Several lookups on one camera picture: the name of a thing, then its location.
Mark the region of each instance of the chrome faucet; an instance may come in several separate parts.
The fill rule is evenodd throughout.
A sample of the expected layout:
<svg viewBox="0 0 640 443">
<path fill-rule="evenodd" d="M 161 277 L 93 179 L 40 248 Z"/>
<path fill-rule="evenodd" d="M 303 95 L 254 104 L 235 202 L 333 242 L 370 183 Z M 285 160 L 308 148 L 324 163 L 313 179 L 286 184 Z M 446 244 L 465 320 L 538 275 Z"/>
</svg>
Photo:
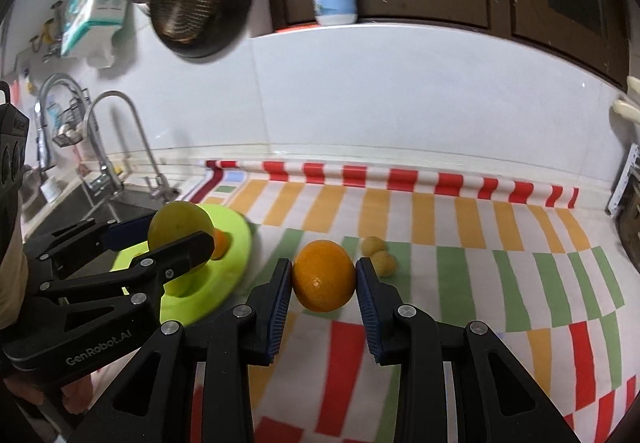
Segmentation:
<svg viewBox="0 0 640 443">
<path fill-rule="evenodd" d="M 45 82 L 42 84 L 42 87 L 40 87 L 40 92 L 38 93 L 38 97 L 34 106 L 34 111 L 36 114 L 36 126 L 38 128 L 38 166 L 40 167 L 40 171 L 44 172 L 56 166 L 51 156 L 49 136 L 47 136 L 46 118 L 47 98 L 49 97 L 51 89 L 55 86 L 65 86 L 78 101 L 80 113 L 82 116 L 84 116 L 83 130 L 86 131 L 86 137 L 89 140 L 92 148 L 94 149 L 95 155 L 98 158 L 98 162 L 100 164 L 100 172 L 102 172 L 103 175 L 108 176 L 108 179 L 113 185 L 114 191 L 118 192 L 122 190 L 122 182 L 118 178 L 113 165 L 109 161 L 109 158 L 104 155 L 102 140 L 100 139 L 100 134 L 95 127 L 95 122 L 92 121 L 90 126 L 87 123 L 86 115 L 88 113 L 88 109 L 86 108 L 84 96 L 82 95 L 82 89 L 80 88 L 78 83 L 66 73 L 55 73 L 47 78 L 47 80 L 45 80 Z"/>
<path fill-rule="evenodd" d="M 136 106 L 133 104 L 133 101 L 131 100 L 131 98 L 129 98 L 126 94 L 124 94 L 123 92 L 120 92 L 119 90 L 106 90 L 105 92 L 100 94 L 91 103 L 91 105 L 89 105 L 89 108 L 86 110 L 86 114 L 84 115 L 84 122 L 82 124 L 82 129 L 87 130 L 87 127 L 89 126 L 89 123 L 90 123 L 90 119 L 94 113 L 95 106 L 98 105 L 98 102 L 100 102 L 100 100 L 108 98 L 109 96 L 117 96 L 118 98 L 124 100 L 127 103 L 127 105 L 129 105 L 129 108 L 131 109 L 131 114 L 133 114 L 133 118 L 136 121 L 136 126 L 138 127 L 138 132 L 140 133 L 140 137 L 142 138 L 142 144 L 145 147 L 146 155 L 148 156 L 149 161 L 151 162 L 151 166 L 154 168 L 154 172 L 156 173 L 156 187 L 152 187 L 149 179 L 146 178 L 146 184 L 148 185 L 149 190 L 151 190 L 151 197 L 153 197 L 154 199 L 161 198 L 165 202 L 173 201 L 175 199 L 176 192 L 173 188 L 171 188 L 171 186 L 169 185 L 169 181 L 167 181 L 166 179 L 166 176 L 162 174 L 162 172 L 158 168 L 158 163 L 156 163 L 156 158 L 151 152 L 151 147 L 149 146 L 148 139 L 146 139 L 145 130 L 142 127 L 142 122 L 140 121 L 140 115 L 138 114 L 138 110 L 136 109 Z M 98 154 L 98 156 L 100 156 L 100 158 L 108 159 L 107 155 L 104 153 L 104 150 L 100 150 L 100 153 Z"/>
</svg>

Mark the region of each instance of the green plate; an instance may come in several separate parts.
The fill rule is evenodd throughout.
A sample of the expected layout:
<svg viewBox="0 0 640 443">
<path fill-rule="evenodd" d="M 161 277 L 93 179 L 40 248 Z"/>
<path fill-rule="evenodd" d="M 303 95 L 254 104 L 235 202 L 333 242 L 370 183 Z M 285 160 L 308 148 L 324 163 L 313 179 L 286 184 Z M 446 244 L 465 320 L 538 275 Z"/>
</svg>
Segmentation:
<svg viewBox="0 0 640 443">
<path fill-rule="evenodd" d="M 237 212 L 220 204 L 199 204 L 209 214 L 217 229 L 231 235 L 231 246 L 219 261 L 209 261 L 202 269 L 190 275 L 190 283 L 181 296 L 162 296 L 160 321 L 178 320 L 187 326 L 216 309 L 233 291 L 246 269 L 251 254 L 251 230 Z M 146 253 L 146 243 L 121 251 L 112 270 L 126 269 L 132 259 Z"/>
</svg>

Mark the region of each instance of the teal and white package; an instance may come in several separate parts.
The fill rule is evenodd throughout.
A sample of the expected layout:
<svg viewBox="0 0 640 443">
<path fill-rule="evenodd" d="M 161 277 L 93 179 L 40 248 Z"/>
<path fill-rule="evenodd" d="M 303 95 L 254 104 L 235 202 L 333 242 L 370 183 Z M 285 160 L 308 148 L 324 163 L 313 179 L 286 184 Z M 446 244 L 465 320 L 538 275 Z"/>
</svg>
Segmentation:
<svg viewBox="0 0 640 443">
<path fill-rule="evenodd" d="M 86 58 L 94 68 L 113 65 L 111 37 L 122 28 L 127 0 L 70 0 L 65 14 L 62 55 Z"/>
</svg>

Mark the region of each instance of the metal screw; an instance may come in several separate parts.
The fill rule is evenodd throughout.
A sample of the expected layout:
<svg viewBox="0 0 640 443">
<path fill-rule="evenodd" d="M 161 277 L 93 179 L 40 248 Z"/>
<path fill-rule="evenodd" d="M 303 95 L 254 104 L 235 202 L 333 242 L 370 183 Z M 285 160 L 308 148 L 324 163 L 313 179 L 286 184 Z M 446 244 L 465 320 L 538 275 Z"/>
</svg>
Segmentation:
<svg viewBox="0 0 640 443">
<path fill-rule="evenodd" d="M 248 317 L 251 314 L 251 306 L 247 304 L 240 304 L 234 307 L 234 316 L 238 318 Z"/>
<path fill-rule="evenodd" d="M 144 293 L 134 293 L 131 295 L 131 303 L 132 304 L 142 304 L 146 300 L 146 295 Z"/>
<path fill-rule="evenodd" d="M 415 317 L 416 313 L 417 311 L 415 310 L 415 308 L 413 306 L 410 306 L 409 304 L 403 304 L 398 308 L 398 314 L 404 318 Z"/>
<path fill-rule="evenodd" d="M 169 320 L 160 326 L 160 330 L 166 335 L 172 335 L 178 329 L 180 329 L 180 324 L 175 320 Z"/>
<path fill-rule="evenodd" d="M 471 322 L 469 329 L 471 329 L 471 331 L 476 335 L 485 335 L 489 330 L 487 325 L 480 320 L 474 320 L 473 322 Z"/>
</svg>

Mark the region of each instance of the sink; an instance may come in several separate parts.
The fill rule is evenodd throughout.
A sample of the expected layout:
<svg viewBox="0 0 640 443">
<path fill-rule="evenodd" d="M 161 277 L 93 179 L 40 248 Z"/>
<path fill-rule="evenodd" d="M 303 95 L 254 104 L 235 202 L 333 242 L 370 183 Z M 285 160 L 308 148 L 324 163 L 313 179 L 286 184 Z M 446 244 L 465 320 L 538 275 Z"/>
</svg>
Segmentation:
<svg viewBox="0 0 640 443">
<path fill-rule="evenodd" d="M 110 188 L 105 188 L 94 198 L 96 203 L 104 200 L 97 208 L 89 201 L 87 194 L 80 185 L 75 188 L 63 201 L 53 209 L 53 211 L 43 220 L 43 222 L 31 233 L 30 237 L 37 237 L 44 233 L 51 233 L 70 225 L 79 223 L 81 220 L 93 217 L 97 222 L 116 219 L 118 222 L 135 219 L 157 212 L 162 207 L 161 200 L 152 199 L 148 192 L 125 189 L 116 196 L 106 199 L 111 193 Z M 97 275 L 107 272 L 113 267 L 117 253 L 108 250 L 90 263 L 71 275 L 70 279 L 84 277 L 86 275 Z"/>
</svg>

